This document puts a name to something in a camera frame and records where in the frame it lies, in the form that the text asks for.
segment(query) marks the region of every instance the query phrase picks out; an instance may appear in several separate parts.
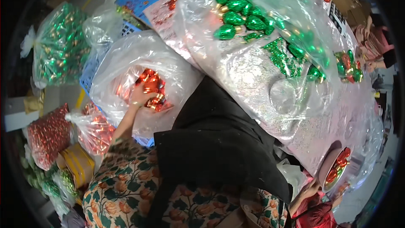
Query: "bowl of ornaments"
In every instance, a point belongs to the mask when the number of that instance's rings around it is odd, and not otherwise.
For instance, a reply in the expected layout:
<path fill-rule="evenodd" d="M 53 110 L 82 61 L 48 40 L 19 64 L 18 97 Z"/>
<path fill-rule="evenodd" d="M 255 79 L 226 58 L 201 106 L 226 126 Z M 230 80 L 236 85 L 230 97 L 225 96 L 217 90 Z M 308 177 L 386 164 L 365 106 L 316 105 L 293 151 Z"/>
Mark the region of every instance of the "bowl of ornaments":
<path fill-rule="evenodd" d="M 334 149 L 327 155 L 318 174 L 318 179 L 324 193 L 329 192 L 340 180 L 349 164 L 350 154 L 351 149 L 344 147 L 342 149 Z"/>

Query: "bracelet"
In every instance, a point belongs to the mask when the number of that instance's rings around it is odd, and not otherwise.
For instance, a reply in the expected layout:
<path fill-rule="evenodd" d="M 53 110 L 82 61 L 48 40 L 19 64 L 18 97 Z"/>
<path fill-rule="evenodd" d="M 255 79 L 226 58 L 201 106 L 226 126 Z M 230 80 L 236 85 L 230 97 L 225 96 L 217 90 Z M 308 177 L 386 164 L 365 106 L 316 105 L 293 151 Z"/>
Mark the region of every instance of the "bracelet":
<path fill-rule="evenodd" d="M 131 102 L 133 105 L 136 105 L 137 107 L 142 107 L 143 104 L 141 104 L 140 102 Z"/>

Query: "floral shirt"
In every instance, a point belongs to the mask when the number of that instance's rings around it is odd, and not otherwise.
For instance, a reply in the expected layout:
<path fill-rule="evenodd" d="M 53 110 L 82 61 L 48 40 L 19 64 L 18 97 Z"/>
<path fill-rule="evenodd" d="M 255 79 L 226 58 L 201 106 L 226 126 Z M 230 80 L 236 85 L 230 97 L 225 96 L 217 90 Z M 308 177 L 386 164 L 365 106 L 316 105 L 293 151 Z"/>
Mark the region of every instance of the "floral shirt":
<path fill-rule="evenodd" d="M 93 228 L 142 228 L 159 188 L 156 150 L 133 139 L 118 139 L 84 195 L 83 210 Z M 287 206 L 270 193 L 251 189 L 242 198 L 239 188 L 200 188 L 178 185 L 169 199 L 163 227 L 215 227 L 230 213 L 243 211 L 258 227 L 283 228 Z"/>

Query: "red glitter bag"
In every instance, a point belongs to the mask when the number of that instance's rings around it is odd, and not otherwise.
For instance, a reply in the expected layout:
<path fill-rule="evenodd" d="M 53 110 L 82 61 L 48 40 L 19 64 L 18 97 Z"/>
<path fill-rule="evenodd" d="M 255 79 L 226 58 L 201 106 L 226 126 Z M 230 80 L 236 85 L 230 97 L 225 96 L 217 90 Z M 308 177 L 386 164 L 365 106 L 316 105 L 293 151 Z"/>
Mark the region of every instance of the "red glitter bag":
<path fill-rule="evenodd" d="M 76 124 L 78 141 L 89 154 L 101 155 L 108 151 L 115 127 L 94 103 L 87 103 L 81 113 L 68 113 L 65 118 Z"/>
<path fill-rule="evenodd" d="M 48 171 L 58 153 L 70 145 L 71 124 L 65 120 L 69 112 L 68 104 L 53 110 L 33 121 L 28 126 L 28 144 L 35 164 Z"/>

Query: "yellow floor line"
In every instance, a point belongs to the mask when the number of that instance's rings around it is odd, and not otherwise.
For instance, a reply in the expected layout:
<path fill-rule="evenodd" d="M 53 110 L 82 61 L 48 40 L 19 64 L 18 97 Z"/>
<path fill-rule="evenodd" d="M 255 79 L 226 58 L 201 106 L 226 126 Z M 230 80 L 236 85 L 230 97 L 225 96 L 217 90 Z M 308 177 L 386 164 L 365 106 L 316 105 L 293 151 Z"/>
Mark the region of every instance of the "yellow floor line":
<path fill-rule="evenodd" d="M 86 7 L 89 5 L 89 3 L 92 0 L 87 0 L 84 5 L 82 6 L 82 10 L 84 11 L 84 9 L 86 9 Z M 76 108 L 79 109 L 81 107 L 81 104 L 83 102 L 84 96 L 86 95 L 86 92 L 84 91 L 84 89 L 81 90 L 80 95 L 78 96 L 78 99 L 76 101 Z"/>

